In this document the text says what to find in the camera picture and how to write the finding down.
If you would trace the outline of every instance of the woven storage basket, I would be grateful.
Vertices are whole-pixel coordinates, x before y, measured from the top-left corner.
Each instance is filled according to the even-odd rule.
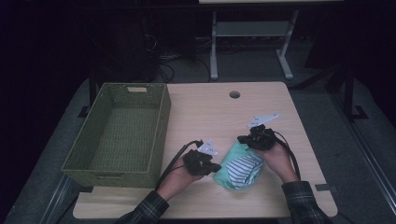
[[[154,188],[170,108],[165,84],[105,83],[62,171],[82,186]]]

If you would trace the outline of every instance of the light blue towel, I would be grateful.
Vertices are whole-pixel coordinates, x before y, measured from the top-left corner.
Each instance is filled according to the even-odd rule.
[[[213,179],[226,189],[245,189],[256,182],[264,159],[235,141]]]

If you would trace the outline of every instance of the sleeve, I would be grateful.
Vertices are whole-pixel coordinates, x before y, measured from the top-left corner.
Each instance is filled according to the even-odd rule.
[[[318,207],[309,182],[296,181],[286,183],[282,185],[282,189],[286,196],[292,223],[332,223],[329,217]]]
[[[115,224],[157,223],[169,204],[156,191],[152,191],[134,209],[120,217]]]

